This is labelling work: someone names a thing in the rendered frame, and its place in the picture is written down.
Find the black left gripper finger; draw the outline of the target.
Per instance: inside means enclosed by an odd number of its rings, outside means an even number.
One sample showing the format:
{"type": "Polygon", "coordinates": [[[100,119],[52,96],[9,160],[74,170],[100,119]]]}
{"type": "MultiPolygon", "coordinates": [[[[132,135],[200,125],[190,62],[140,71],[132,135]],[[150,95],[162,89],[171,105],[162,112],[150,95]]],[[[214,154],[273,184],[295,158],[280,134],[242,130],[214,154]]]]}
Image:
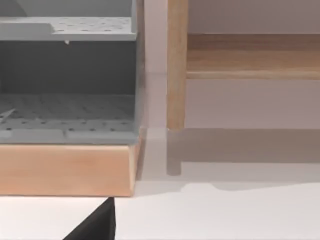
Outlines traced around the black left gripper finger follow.
{"type": "Polygon", "coordinates": [[[115,240],[115,199],[109,197],[63,240],[115,240]]]}

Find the pale wooden drawer front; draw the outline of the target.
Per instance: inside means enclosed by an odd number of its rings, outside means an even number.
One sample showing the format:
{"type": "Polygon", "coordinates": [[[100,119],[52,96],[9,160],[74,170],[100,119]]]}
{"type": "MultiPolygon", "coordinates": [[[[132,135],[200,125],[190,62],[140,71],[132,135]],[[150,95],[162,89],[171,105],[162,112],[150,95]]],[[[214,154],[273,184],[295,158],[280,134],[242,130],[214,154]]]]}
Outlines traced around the pale wooden drawer front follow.
{"type": "Polygon", "coordinates": [[[129,145],[0,144],[0,196],[131,197],[146,133],[129,145]]]}

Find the grey pierced drawer inside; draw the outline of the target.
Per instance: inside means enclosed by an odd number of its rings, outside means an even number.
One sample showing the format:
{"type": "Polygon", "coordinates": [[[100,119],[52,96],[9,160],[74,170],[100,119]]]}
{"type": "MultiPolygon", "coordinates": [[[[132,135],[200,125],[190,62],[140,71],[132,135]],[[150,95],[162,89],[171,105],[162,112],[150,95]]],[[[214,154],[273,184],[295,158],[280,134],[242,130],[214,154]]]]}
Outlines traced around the grey pierced drawer inside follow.
{"type": "Polygon", "coordinates": [[[132,145],[145,0],[0,0],[0,145],[132,145]]]}

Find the wooden open shelf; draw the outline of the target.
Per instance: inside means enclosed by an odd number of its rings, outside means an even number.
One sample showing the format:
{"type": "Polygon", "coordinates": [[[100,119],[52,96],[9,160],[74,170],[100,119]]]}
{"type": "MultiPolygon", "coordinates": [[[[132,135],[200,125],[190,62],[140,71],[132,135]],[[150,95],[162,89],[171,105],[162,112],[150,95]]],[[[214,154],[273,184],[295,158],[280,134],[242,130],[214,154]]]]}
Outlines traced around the wooden open shelf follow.
{"type": "Polygon", "coordinates": [[[189,33],[189,0],[167,0],[167,119],[185,127],[187,80],[320,82],[320,34],[189,33]]]}

